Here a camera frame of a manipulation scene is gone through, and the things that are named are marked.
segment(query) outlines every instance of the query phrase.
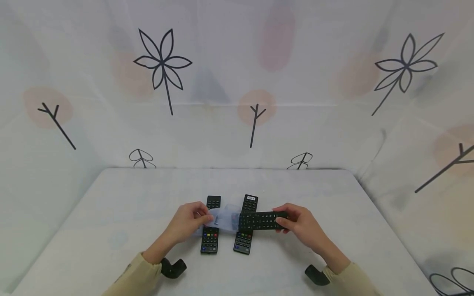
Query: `cloth wall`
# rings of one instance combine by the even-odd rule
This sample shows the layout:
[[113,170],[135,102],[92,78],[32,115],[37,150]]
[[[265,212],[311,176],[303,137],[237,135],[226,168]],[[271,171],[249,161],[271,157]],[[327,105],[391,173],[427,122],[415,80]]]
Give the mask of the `cloth wall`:
[[473,270],[473,13],[0,0],[0,291],[107,167],[347,169],[427,276]]

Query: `black clamp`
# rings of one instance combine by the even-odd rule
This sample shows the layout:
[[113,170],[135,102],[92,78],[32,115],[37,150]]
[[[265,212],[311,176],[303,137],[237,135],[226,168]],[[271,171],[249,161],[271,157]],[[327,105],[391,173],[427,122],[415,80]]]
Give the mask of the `black clamp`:
[[310,280],[318,286],[329,285],[330,281],[324,273],[319,271],[314,265],[309,265],[308,268],[304,271],[304,274],[307,275]]
[[175,264],[171,265],[168,259],[163,258],[160,263],[161,274],[167,278],[178,278],[187,268],[182,259],[179,259]]

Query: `sleeve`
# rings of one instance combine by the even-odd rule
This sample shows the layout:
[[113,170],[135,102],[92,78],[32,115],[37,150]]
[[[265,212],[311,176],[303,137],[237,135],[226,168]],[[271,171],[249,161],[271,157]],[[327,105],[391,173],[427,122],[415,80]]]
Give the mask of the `sleeve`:
[[330,285],[333,285],[334,289],[338,291],[338,295],[382,296],[365,272],[353,262],[340,274],[335,274],[327,266],[323,269],[323,273],[331,282]]
[[102,296],[145,296],[155,288],[160,275],[161,264],[152,265],[139,253]]

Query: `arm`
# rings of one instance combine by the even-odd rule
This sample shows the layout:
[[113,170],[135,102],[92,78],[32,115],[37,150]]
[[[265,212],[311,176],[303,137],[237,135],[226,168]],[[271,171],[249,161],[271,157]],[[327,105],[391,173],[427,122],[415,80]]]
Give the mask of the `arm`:
[[327,264],[323,272],[339,295],[382,296],[369,277],[328,238],[308,209],[287,203],[273,210],[288,212],[289,219],[276,220],[287,228],[283,233],[294,232],[305,246],[323,258]]
[[148,295],[161,274],[161,260],[176,244],[185,241],[202,224],[213,219],[208,208],[200,201],[180,206],[160,237],[132,260],[102,296]]

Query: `table surface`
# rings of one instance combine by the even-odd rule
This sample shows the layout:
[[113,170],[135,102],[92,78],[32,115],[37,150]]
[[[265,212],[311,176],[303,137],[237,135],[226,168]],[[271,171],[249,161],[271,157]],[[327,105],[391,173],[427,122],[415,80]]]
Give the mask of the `table surface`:
[[[259,197],[258,210],[285,202],[307,207],[327,235],[384,295],[436,295],[354,176],[346,170],[107,169],[95,180],[13,295],[100,295],[165,229],[177,207],[221,195],[221,206]],[[321,258],[292,233],[255,231],[250,255],[233,251],[221,233],[216,255],[200,238],[166,256],[182,258],[178,279],[162,277],[164,295],[333,295],[304,275]]]

